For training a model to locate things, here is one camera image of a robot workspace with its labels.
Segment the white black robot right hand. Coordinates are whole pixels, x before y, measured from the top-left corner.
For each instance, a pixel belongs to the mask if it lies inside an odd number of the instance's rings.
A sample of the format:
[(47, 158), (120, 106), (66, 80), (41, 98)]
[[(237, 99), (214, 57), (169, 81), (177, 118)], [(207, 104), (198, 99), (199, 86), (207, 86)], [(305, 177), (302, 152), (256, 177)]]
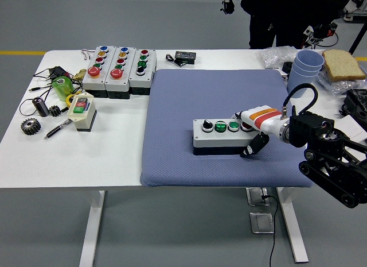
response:
[(259, 131), (254, 139), (240, 152), (242, 158), (260, 152), (268, 144), (270, 134), (284, 141), (284, 120), (281, 119), (281, 116), (280, 111), (267, 105), (236, 112), (232, 116), (232, 118), (240, 119), (248, 126)]

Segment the person's right hand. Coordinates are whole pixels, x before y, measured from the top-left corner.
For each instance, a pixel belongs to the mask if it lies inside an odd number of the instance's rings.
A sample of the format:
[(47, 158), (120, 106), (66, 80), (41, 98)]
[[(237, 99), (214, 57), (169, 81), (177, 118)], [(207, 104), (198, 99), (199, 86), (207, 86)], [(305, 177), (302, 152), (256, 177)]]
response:
[(233, 3), (233, 0), (221, 0), (222, 2), (222, 7), (221, 7), (221, 11), (224, 14), (232, 14), (235, 10), (235, 5)]

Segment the person's left hand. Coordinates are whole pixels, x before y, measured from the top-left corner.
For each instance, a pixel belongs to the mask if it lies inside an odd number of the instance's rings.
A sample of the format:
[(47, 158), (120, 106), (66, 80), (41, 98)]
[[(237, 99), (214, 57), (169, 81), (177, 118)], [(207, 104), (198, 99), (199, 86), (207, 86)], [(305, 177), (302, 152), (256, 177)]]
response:
[(318, 24), (317, 26), (308, 26), (303, 32), (304, 40), (302, 47), (316, 46), (325, 38), (335, 34), (338, 25), (335, 22), (330, 24)]

